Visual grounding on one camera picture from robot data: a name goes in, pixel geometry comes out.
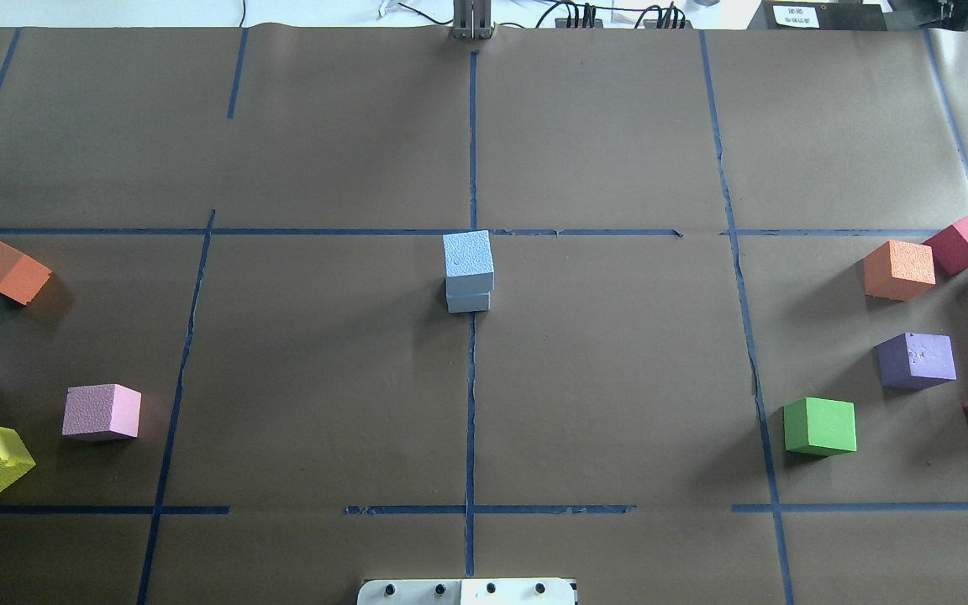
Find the orange foam block right side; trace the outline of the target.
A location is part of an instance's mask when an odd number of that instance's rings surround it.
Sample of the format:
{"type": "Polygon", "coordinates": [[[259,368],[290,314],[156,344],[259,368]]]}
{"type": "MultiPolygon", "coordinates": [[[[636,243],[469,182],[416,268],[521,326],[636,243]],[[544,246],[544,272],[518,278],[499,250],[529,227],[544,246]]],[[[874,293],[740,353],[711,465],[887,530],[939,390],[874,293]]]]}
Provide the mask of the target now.
{"type": "Polygon", "coordinates": [[[861,262],[865,295],[906,302],[937,284],[933,249],[888,240],[861,262]]]}

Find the black power box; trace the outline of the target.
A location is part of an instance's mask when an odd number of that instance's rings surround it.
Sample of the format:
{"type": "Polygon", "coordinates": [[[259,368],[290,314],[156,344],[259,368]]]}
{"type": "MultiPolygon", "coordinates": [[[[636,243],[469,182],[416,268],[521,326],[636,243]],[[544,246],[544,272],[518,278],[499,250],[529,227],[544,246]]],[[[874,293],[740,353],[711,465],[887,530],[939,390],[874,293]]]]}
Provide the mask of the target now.
{"type": "Polygon", "coordinates": [[[880,5],[760,1],[746,30],[887,31],[880,5]]]}

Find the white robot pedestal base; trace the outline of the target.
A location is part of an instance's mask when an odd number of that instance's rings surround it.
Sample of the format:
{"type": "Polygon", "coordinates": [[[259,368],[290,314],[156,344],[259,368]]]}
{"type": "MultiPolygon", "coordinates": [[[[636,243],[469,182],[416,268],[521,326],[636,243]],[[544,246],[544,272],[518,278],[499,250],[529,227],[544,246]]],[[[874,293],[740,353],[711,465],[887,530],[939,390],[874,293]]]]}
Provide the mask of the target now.
{"type": "Polygon", "coordinates": [[[576,582],[559,577],[373,579],[357,604],[577,604],[576,582]]]}

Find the orange foam block left side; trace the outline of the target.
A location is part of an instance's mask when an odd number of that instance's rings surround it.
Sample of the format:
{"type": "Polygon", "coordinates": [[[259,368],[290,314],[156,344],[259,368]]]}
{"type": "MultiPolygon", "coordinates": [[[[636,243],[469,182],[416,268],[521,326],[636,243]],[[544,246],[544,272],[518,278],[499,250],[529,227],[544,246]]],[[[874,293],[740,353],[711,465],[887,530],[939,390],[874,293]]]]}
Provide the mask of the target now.
{"type": "Polygon", "coordinates": [[[0,294],[28,305],[46,286],[51,270],[0,240],[0,294]]]}

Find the purple foam block right side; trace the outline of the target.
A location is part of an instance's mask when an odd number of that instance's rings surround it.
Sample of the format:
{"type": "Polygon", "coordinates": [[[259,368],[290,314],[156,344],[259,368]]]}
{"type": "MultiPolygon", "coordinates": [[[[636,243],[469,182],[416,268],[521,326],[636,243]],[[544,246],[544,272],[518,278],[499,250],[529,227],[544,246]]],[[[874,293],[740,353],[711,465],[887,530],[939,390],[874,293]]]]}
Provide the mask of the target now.
{"type": "Polygon", "coordinates": [[[957,379],[951,337],[902,333],[875,348],[884,387],[921,391],[957,379]]]}

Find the aluminium frame post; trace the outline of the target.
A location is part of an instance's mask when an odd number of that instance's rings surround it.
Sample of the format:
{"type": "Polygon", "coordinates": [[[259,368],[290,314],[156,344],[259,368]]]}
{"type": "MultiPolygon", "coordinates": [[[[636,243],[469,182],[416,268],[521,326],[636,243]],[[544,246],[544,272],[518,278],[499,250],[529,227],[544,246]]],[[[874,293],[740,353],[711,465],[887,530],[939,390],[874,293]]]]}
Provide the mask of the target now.
{"type": "Polygon", "coordinates": [[[491,0],[454,0],[450,33],[454,39],[490,39],[495,26],[491,0]]]}

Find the green foam block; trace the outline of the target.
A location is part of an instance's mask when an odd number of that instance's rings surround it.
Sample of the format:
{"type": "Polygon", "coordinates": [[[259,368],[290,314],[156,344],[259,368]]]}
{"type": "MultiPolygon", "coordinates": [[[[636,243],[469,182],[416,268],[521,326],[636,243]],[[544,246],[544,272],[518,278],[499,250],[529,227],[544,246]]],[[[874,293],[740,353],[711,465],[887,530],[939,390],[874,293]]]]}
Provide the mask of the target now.
{"type": "Polygon", "coordinates": [[[830,457],[856,452],[855,405],[804,397],[782,409],[785,450],[797,455],[830,457]]]}

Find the orange foam block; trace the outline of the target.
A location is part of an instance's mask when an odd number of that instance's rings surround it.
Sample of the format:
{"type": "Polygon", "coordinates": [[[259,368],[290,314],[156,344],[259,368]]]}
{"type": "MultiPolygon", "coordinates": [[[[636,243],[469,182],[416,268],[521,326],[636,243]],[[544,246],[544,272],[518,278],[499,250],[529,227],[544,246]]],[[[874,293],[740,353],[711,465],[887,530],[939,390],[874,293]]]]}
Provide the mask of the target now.
{"type": "Polygon", "coordinates": [[[0,240],[0,294],[28,305],[46,286],[51,270],[0,240]]]}
{"type": "Polygon", "coordinates": [[[861,262],[865,295],[906,302],[937,284],[933,249],[888,240],[861,262]]]}

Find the pink foam block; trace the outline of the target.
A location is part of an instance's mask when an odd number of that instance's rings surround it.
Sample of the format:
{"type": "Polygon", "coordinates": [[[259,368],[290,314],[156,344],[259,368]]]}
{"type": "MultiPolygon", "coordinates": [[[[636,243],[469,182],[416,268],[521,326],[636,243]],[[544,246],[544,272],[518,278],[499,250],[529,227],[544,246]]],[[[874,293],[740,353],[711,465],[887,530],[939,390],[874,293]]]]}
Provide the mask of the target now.
{"type": "Polygon", "coordinates": [[[61,435],[84,441],[135,438],[142,393],[123,384],[69,387],[61,435]]]}

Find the light blue block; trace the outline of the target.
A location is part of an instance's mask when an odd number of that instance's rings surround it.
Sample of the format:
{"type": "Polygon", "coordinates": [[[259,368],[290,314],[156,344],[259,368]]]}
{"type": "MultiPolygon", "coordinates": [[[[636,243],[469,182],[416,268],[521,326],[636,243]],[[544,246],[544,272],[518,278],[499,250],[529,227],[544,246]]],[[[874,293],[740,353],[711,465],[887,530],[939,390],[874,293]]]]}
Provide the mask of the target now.
{"type": "Polygon", "coordinates": [[[445,290],[449,297],[484,294],[495,287],[487,230],[443,234],[445,290]]]}

